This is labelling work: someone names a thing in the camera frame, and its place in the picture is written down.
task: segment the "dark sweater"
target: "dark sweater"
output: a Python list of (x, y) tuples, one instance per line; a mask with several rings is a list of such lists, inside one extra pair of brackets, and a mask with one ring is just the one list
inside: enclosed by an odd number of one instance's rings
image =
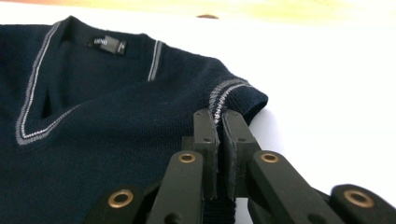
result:
[[(195, 111), (210, 108), (220, 125), (229, 108), (250, 123), (267, 100), (219, 60), (147, 35), (73, 17), (2, 25), (0, 222), (81, 223), (105, 191), (160, 180)], [(220, 190), (204, 223), (231, 222)]]

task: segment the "black clothing tag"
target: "black clothing tag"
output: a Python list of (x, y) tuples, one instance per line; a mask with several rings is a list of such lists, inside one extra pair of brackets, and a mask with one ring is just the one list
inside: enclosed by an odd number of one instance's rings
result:
[(123, 55), (125, 54), (126, 50), (126, 41), (119, 41), (118, 39), (108, 35), (99, 37), (97, 36), (93, 37), (90, 41), (88, 41), (87, 47), (93, 49), (101, 49), (113, 54)]

